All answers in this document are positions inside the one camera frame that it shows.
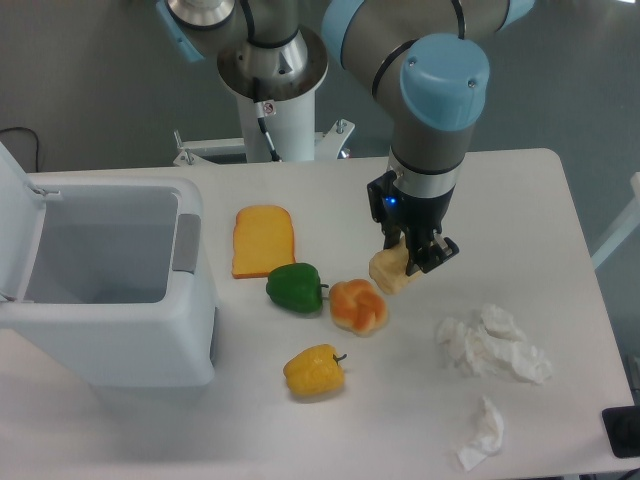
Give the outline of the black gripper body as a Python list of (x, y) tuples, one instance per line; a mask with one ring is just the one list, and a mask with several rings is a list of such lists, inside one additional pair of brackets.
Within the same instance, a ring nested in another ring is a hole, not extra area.
[(408, 230), (437, 229), (442, 233), (442, 220), (448, 210), (453, 190), (434, 198), (421, 198), (401, 191), (394, 182), (398, 176), (388, 171), (367, 185), (371, 216), (383, 228)]

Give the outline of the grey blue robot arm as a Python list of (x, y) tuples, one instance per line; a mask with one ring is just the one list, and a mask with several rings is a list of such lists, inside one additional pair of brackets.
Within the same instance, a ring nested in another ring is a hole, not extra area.
[(442, 221), (486, 98), (478, 39), (526, 15), (529, 1), (330, 1), (319, 31), (295, 1), (160, 1), (182, 51), (210, 58), (235, 95), (250, 162), (315, 155), (315, 92), (330, 60), (393, 119), (386, 172), (368, 187), (385, 247), (408, 274), (458, 252)]

